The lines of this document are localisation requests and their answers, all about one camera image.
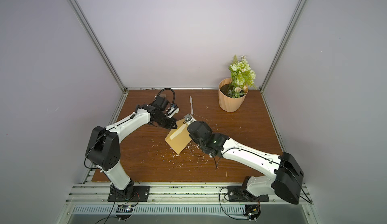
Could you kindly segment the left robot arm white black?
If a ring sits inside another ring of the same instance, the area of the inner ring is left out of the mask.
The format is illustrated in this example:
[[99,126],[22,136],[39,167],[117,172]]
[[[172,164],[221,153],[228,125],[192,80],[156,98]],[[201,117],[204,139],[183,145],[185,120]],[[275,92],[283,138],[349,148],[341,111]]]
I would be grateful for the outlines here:
[[137,105],[135,111],[124,119],[92,130],[85,158],[103,171],[114,190],[130,192],[133,181],[121,165],[121,142],[144,125],[155,123],[165,129],[176,129],[173,115],[178,111],[177,104],[160,96],[156,96],[151,104]]

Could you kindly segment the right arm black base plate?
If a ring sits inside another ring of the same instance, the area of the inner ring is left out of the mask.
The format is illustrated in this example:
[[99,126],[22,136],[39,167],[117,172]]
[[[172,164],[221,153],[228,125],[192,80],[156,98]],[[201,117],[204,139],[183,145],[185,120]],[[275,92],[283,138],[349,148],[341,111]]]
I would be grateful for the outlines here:
[[242,186],[228,186],[227,193],[224,195],[229,202],[269,202],[268,195],[254,196]]

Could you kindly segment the cream letter paper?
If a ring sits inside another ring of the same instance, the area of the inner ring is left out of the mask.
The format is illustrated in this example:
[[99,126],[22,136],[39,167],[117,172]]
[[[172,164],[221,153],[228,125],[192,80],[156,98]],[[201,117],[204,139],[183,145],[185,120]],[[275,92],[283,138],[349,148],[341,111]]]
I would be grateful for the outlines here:
[[174,139],[175,137],[177,137],[179,134],[181,134],[182,132],[184,132],[184,130],[186,130],[187,129],[187,127],[188,127],[188,125],[187,124],[182,124],[180,127],[178,127],[177,128],[177,130],[174,132],[174,133],[172,133],[171,135],[170,135],[170,139]]

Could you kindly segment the tan paper envelope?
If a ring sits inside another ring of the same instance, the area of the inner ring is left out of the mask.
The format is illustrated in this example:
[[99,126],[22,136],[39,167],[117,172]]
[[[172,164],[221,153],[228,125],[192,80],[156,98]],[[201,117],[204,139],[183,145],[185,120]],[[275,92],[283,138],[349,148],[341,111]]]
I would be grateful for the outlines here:
[[[183,119],[178,120],[176,122],[177,128],[180,127],[183,124]],[[181,134],[179,134],[174,139],[170,139],[170,135],[174,133],[177,129],[172,129],[170,133],[165,138],[165,141],[167,144],[174,150],[176,154],[180,154],[185,147],[191,142],[191,137],[189,136],[188,130],[184,130]]]

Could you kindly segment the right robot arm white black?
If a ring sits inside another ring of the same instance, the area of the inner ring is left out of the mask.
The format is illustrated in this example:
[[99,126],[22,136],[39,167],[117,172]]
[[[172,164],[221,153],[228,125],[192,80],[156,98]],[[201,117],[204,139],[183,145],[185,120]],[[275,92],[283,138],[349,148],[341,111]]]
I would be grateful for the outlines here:
[[267,177],[269,185],[282,200],[299,204],[304,172],[295,157],[287,152],[281,156],[256,150],[234,139],[214,133],[203,121],[193,121],[187,127],[189,137],[203,153],[246,165]]

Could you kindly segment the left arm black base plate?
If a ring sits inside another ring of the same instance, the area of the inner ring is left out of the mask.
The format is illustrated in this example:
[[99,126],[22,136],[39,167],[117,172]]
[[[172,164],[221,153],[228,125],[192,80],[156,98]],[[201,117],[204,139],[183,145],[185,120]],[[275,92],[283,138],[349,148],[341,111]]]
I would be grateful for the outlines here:
[[110,186],[108,202],[147,202],[150,193],[150,186],[128,186],[124,190],[118,190],[113,185]]

